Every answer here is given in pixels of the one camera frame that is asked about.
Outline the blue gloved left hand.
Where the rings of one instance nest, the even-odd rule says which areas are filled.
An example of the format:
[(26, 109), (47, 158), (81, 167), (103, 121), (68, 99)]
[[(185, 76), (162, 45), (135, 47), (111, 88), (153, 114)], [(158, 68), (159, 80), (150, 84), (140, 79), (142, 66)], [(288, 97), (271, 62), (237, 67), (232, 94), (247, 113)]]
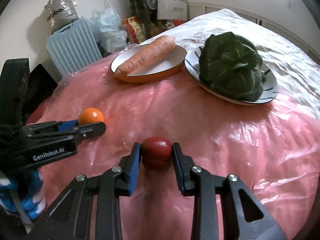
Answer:
[(1, 207), (17, 213), (17, 208), (10, 196), (10, 191), (20, 191), (21, 207), (31, 220), (38, 219), (46, 207), (43, 176), (40, 170), (29, 172), (17, 183), (1, 172)]

